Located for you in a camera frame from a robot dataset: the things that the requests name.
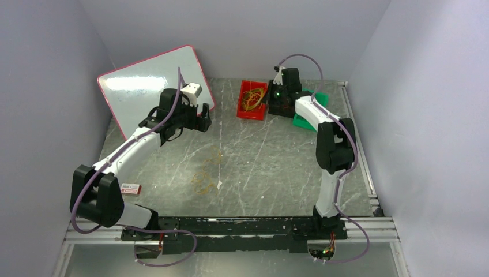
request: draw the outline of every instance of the green sponge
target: green sponge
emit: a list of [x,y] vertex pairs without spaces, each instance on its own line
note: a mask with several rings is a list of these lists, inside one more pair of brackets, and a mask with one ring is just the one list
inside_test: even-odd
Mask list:
[[[313,92],[310,89],[304,89],[304,91],[309,91],[311,93]],[[322,94],[322,93],[318,92],[315,95],[315,98],[316,98],[316,101],[320,105],[322,105],[323,107],[326,107],[326,105],[328,103],[328,95],[327,94]],[[301,117],[300,115],[297,115],[297,114],[294,115],[294,120],[292,121],[292,125],[302,127],[302,128],[307,129],[307,130],[316,131],[316,129],[314,129],[314,127],[311,124],[309,124],[309,122],[307,122],[307,120],[305,120],[303,117]]]

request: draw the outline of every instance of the tabletop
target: tabletop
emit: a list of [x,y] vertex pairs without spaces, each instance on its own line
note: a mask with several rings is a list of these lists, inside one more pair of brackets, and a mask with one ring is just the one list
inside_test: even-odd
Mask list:
[[[307,89],[319,86],[319,81],[301,82]],[[216,101],[209,130],[184,130],[153,153],[126,181],[140,184],[140,195],[124,196],[125,201],[154,209],[160,216],[311,215],[321,185],[316,132],[271,114],[263,121],[237,118],[241,79],[210,78],[208,83]],[[347,116],[337,82],[325,81],[321,93],[328,94],[331,112]],[[123,142],[112,120],[101,158]],[[220,163],[217,150],[222,154]],[[216,164],[206,162],[209,159]],[[192,180],[202,174],[203,163],[209,178],[200,188],[213,183],[219,189],[211,186],[207,193],[198,194]],[[358,167],[345,180],[340,207],[348,215],[372,215],[365,174]]]

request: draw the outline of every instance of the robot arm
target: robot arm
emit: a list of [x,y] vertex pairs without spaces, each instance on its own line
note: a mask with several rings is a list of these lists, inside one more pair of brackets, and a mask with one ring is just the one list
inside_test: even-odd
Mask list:
[[160,95],[160,103],[153,108],[131,137],[106,158],[92,167],[81,165],[73,174],[70,210],[88,180],[102,169],[78,206],[77,216],[89,219],[104,227],[113,225],[134,226],[148,230],[158,230],[158,213],[151,209],[124,203],[119,185],[143,160],[147,159],[164,143],[171,141],[175,133],[183,128],[206,132],[211,125],[209,105],[204,104],[202,114],[197,115],[197,96],[202,91],[198,84],[190,83],[181,89],[182,94],[169,119],[153,132],[142,137],[157,126],[170,113],[175,100],[176,89],[165,89]]
[[[326,112],[340,121],[355,140],[355,129],[350,118],[339,118]],[[355,158],[353,148],[345,133],[340,130],[331,118],[313,105],[311,96],[303,96],[295,101],[295,112],[306,119],[317,131],[316,160],[322,170],[321,189],[315,209],[322,218],[337,215],[335,204],[339,205],[344,180],[340,180],[337,197],[336,182],[341,173],[350,169]]]

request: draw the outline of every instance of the cable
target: cable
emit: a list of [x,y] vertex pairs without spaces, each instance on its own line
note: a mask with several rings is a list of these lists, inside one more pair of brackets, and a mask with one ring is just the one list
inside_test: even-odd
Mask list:
[[334,231],[332,231],[329,234],[329,245],[326,246],[322,251],[323,257],[328,258],[328,261],[334,256],[335,247],[336,247],[336,237]]
[[[194,177],[192,178],[191,183],[193,185],[193,189],[196,194],[206,194],[209,192],[209,188],[214,187],[216,189],[216,195],[217,195],[217,187],[214,184],[214,182],[212,182],[212,179],[210,178],[207,171],[205,171],[205,166],[208,163],[216,164],[216,165],[220,164],[222,161],[223,154],[221,153],[221,150],[215,146],[212,146],[210,149],[212,150],[212,158],[205,160],[202,163],[202,171],[195,173]],[[203,189],[202,182],[206,179],[209,181],[209,184],[205,189]]]
[[288,60],[289,58],[292,58],[292,57],[305,57],[305,58],[308,58],[309,60],[311,60],[312,62],[314,62],[316,64],[316,66],[318,67],[318,70],[319,70],[319,75],[321,76],[321,82],[319,84],[319,88],[314,91],[314,93],[311,95],[311,102],[312,104],[320,109],[328,118],[330,118],[333,122],[335,122],[339,127],[340,129],[347,135],[347,138],[348,138],[348,141],[350,142],[350,144],[352,145],[352,148],[353,148],[353,156],[355,157],[354,158],[354,161],[353,161],[353,165],[350,169],[348,170],[345,170],[343,173],[341,173],[339,176],[338,176],[338,180],[336,181],[336,187],[334,189],[334,198],[333,198],[333,203],[334,203],[334,207],[336,209],[336,211],[338,211],[338,213],[345,217],[346,219],[348,219],[348,221],[350,221],[351,223],[353,223],[355,226],[358,227],[358,229],[360,229],[360,231],[362,231],[362,233],[365,235],[365,239],[367,240],[367,245],[365,246],[365,250],[358,254],[357,256],[353,257],[353,258],[350,258],[350,259],[345,259],[345,260],[338,260],[338,261],[327,261],[327,263],[329,264],[342,264],[342,263],[348,263],[350,261],[355,261],[355,260],[358,260],[359,258],[365,256],[365,254],[367,254],[369,248],[370,248],[370,239],[367,235],[367,232],[365,231],[364,228],[362,228],[360,226],[360,224],[358,224],[357,221],[353,220],[352,218],[350,218],[349,216],[347,216],[345,213],[343,213],[343,211],[340,209],[340,207],[338,206],[338,194],[339,194],[339,191],[340,191],[340,185],[341,185],[341,180],[343,179],[343,177],[345,177],[346,175],[348,175],[351,171],[353,171],[357,165],[358,165],[358,153],[357,153],[357,149],[356,149],[356,144],[355,144],[355,141],[353,140],[353,137],[351,136],[351,134],[349,133],[349,131],[347,130],[347,128],[341,124],[341,122],[339,120],[337,120],[334,116],[332,116],[324,107],[322,107],[315,99],[315,96],[316,96],[316,93],[318,91],[321,91],[322,89],[322,83],[323,83],[323,75],[322,75],[322,69],[320,67],[320,65],[318,64],[318,62],[313,59],[312,57],[309,57],[308,55],[304,55],[304,54],[292,54],[288,57],[286,57],[285,59],[283,59],[282,61],[279,62],[279,66],[282,65],[282,63],[284,63],[286,60]]
[[181,258],[180,260],[175,261],[173,263],[169,263],[169,264],[148,264],[148,263],[145,263],[145,262],[141,261],[140,259],[138,259],[137,254],[136,254],[136,247],[137,246],[134,247],[134,259],[135,259],[134,261],[136,263],[144,265],[146,267],[170,267],[172,265],[182,263],[185,260],[187,260],[188,258],[190,258],[193,255],[193,253],[195,252],[195,249],[197,248],[197,237],[191,231],[187,231],[187,230],[146,230],[146,229],[141,229],[141,228],[132,227],[132,226],[124,226],[124,227],[131,229],[131,230],[134,230],[134,231],[144,232],[144,233],[149,233],[149,234],[185,233],[185,234],[191,235],[192,238],[194,239],[194,246],[192,247],[192,250],[190,251],[190,253],[187,254],[187,256]]
[[160,234],[160,241],[158,241],[158,250],[163,250],[163,233]]

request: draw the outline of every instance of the light gray wall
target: light gray wall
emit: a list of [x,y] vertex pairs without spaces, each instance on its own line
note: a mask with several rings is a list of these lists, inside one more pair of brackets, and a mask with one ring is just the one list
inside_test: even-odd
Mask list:
[[100,154],[108,54],[76,0],[0,3],[0,275],[51,276],[74,169]]
[[[81,0],[116,66],[192,44],[208,77],[273,77],[298,51],[346,80],[390,0]],[[297,58],[301,77],[319,78]]]
[[413,277],[489,276],[489,2],[392,0],[348,92]]

